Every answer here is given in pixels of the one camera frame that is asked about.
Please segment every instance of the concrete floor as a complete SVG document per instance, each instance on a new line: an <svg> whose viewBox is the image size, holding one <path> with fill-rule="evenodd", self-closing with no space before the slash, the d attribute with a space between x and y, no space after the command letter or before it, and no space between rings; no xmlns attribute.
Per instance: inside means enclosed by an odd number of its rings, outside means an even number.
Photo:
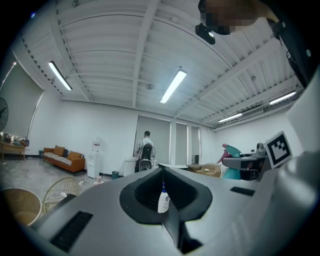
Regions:
<svg viewBox="0 0 320 256"><path fill-rule="evenodd" d="M74 177L78 181L85 180L86 173L79 171L74 174L64 170L43 159L29 157L25 160L5 158L0 162L0 186L1 189L21 188L35 193L43 201L49 188L57 181ZM111 181L111 177L103 176L102 181ZM95 180L86 177L80 193L91 188Z"/></svg>

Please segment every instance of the white bottle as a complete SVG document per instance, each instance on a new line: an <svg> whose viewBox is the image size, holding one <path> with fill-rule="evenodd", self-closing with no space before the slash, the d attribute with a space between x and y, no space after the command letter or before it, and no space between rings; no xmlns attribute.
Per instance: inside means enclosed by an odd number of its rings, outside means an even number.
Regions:
<svg viewBox="0 0 320 256"><path fill-rule="evenodd" d="M163 184L162 192L159 197L159 203L158 203L158 213L163 214L169 209L169 196L165 189L165 185Z"/></svg>

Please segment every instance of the ceiling light fixture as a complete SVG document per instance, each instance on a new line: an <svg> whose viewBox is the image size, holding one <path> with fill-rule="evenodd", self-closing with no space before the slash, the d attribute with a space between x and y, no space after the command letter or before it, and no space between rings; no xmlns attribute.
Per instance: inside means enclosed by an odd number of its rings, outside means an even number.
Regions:
<svg viewBox="0 0 320 256"><path fill-rule="evenodd" d="M56 75L57 78L59 78L59 80L61 81L61 83L65 86L65 88L68 91L72 90L72 87L68 84L68 82L66 81L66 79L62 76L60 70L57 68L56 64L53 61L49 62L49 66L52 69L53 73Z"/></svg>
<svg viewBox="0 0 320 256"><path fill-rule="evenodd" d="M231 119L235 119L235 118L241 117L241 116L242 116L241 113L235 114L235 115L229 116L229 117L227 117L227 118L221 119L221 120L219 120L218 122L219 122L219 123L222 123L222 122L225 122L225 121L228 121L228 120L231 120Z"/></svg>
<svg viewBox="0 0 320 256"><path fill-rule="evenodd" d="M177 87L181 84L181 82L186 77L187 73L179 70L178 73L176 73L174 79L172 80L171 84L169 85L168 89L164 93L162 99L160 100L160 103L165 104L171 95L174 93L174 91L177 89Z"/></svg>
<svg viewBox="0 0 320 256"><path fill-rule="evenodd" d="M285 99L287 99L287 98L290 98L291 96L293 96L293 95L295 95L295 94L296 94L296 91L289 92L289 93L286 94L286 95L283 95L283 96L281 96L281 97L279 97L279 98L276 98L276 99L270 101L270 105L276 104L276 103L278 103L278 102L281 102L281 101L283 101L283 100L285 100Z"/></svg>

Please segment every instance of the man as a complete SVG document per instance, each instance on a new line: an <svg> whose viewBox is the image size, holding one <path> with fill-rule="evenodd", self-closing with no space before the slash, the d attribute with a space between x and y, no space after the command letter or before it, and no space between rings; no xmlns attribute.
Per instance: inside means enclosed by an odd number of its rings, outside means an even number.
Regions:
<svg viewBox="0 0 320 256"><path fill-rule="evenodd" d="M315 9L306 2L285 0L200 0L201 21L209 30L229 35L267 18L275 38L285 45L286 55L303 87L319 64Z"/></svg>
<svg viewBox="0 0 320 256"><path fill-rule="evenodd" d="M135 173L139 172L139 163L141 160L141 153L142 153L142 149L143 149L144 145L146 145L146 144L151 144L152 148L154 147L154 144L150 139L150 131L148 131L148 130L146 130L144 132L144 137L139 141L139 144L138 144L138 149L136 151L135 170L134 170ZM153 151L154 150L152 149L151 153L150 153L150 157L153 156Z"/></svg>

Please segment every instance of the ceiling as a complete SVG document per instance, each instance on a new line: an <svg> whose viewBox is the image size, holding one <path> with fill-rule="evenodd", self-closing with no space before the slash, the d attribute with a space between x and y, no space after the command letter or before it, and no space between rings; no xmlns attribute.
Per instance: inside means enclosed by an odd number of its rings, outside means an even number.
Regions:
<svg viewBox="0 0 320 256"><path fill-rule="evenodd" d="M198 0L58 0L37 11L16 40L28 55L25 69L33 67L63 100L135 108L214 128L226 125L218 122L223 117L257 107L288 108L302 93L265 19L241 32L214 34L210 45L195 33L199 18ZM50 61L72 91L55 78ZM180 67L186 78L161 104ZM293 89L293 100L269 108L270 100Z"/></svg>

